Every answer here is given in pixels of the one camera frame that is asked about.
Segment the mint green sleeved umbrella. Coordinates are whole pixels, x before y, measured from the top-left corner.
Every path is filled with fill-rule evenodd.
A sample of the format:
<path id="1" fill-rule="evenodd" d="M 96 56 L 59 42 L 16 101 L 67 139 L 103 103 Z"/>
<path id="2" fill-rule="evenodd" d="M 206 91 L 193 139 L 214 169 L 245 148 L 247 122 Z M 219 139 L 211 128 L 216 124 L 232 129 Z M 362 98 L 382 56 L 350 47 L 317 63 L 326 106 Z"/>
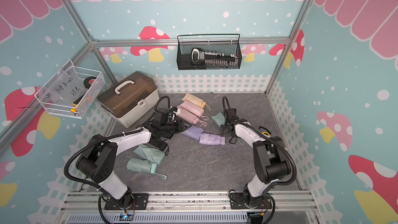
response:
<path id="1" fill-rule="evenodd" d="M 218 127 L 221 127 L 222 125 L 226 124 L 226 118 L 223 112 L 219 112 L 218 114 L 212 116 L 211 118 Z"/>

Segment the black umbrella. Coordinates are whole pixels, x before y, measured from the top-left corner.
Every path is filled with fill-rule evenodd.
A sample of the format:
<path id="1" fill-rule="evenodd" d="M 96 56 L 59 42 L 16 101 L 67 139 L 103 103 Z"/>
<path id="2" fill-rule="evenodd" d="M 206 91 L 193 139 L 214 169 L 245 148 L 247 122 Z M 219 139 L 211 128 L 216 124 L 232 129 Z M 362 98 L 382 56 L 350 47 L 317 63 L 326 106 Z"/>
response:
<path id="1" fill-rule="evenodd" d="M 159 140 L 150 140 L 149 144 L 151 146 L 153 146 L 154 148 L 157 148 L 160 151 L 164 152 L 165 155 L 168 156 L 170 149 L 169 149 L 168 143 L 166 143 L 165 141 L 162 141 L 160 139 Z"/>

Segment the lilac sleeved umbrella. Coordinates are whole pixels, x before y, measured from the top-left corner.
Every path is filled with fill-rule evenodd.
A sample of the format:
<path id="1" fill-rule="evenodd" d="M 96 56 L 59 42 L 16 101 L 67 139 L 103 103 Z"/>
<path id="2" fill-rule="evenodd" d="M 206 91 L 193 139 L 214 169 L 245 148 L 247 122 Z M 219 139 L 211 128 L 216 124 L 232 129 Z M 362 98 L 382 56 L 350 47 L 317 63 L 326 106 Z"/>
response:
<path id="1" fill-rule="evenodd" d="M 199 143 L 209 146 L 227 146 L 232 150 L 237 149 L 235 144 L 227 143 L 225 137 L 210 133 L 202 133 L 199 138 Z"/>

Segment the lilac sleeve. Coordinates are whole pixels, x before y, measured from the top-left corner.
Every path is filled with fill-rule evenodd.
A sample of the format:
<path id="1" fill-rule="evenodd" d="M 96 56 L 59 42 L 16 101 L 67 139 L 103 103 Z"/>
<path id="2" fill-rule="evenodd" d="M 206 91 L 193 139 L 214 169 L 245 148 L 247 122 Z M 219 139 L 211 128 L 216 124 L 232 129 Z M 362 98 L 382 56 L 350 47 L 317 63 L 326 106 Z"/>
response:
<path id="1" fill-rule="evenodd" d="M 202 133 L 204 133 L 204 129 L 196 126 L 191 126 L 182 132 L 183 135 L 193 138 L 197 141 L 200 140 Z"/>

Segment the mint green sleeve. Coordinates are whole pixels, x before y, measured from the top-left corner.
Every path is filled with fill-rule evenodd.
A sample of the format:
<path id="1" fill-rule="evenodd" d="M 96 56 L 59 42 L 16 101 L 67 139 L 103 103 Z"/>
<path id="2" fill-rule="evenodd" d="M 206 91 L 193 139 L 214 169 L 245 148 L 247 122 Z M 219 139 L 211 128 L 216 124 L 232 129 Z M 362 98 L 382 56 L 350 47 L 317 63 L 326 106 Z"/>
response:
<path id="1" fill-rule="evenodd" d="M 139 145 L 135 150 L 134 153 L 140 156 L 141 158 L 151 161 L 157 165 L 160 165 L 165 157 L 165 153 L 158 149 L 146 146 L 146 145 Z"/>

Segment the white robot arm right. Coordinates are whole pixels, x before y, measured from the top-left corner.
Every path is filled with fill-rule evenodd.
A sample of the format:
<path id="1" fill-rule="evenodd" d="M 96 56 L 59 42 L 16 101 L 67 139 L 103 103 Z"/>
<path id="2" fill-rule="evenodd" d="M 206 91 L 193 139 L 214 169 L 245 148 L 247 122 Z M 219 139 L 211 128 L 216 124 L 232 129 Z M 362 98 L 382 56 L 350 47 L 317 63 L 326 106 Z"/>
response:
<path id="1" fill-rule="evenodd" d="M 225 122 L 221 135 L 243 140 L 252 147 L 256 175 L 245 185 L 242 200 L 248 208 L 271 202 L 268 192 L 274 186 L 286 186 L 295 182 L 297 167 L 292 156 L 279 137 L 270 137 L 256 129 L 246 119 L 237 116 L 226 96 L 222 98 Z"/>

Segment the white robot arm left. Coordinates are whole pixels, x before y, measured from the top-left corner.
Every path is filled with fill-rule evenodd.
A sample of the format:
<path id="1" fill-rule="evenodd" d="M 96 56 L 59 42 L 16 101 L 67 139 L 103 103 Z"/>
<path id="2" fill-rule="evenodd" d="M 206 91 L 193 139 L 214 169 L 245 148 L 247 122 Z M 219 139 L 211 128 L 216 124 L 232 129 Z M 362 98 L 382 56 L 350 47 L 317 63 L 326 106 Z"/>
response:
<path id="1" fill-rule="evenodd" d="M 67 179 L 95 187 L 120 209 L 131 207 L 135 198 L 131 189 L 114 172 L 116 157 L 129 149 L 150 144 L 167 155 L 166 140 L 187 127 L 177 115 L 178 109 L 155 107 L 152 115 L 135 130 L 108 137 L 95 135 L 90 142 L 72 155 L 63 172 Z"/>

